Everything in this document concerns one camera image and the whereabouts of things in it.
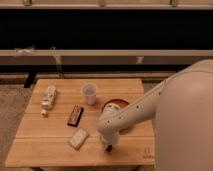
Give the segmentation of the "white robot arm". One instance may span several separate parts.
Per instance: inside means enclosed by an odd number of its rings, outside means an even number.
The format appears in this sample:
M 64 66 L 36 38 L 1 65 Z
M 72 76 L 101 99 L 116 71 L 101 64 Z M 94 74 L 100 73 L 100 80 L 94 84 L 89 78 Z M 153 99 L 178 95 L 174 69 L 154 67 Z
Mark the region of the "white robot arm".
M 156 171 L 213 171 L 213 59 L 170 76 L 117 112 L 104 112 L 97 130 L 104 145 L 119 131 L 155 120 Z

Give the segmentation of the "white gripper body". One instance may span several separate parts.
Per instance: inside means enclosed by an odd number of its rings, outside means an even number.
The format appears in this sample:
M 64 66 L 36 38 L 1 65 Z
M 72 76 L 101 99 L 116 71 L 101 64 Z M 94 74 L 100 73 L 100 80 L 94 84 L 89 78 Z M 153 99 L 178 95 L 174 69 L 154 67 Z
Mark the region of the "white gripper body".
M 100 139 L 104 146 L 115 145 L 119 140 L 120 134 L 118 132 L 113 133 L 100 133 Z

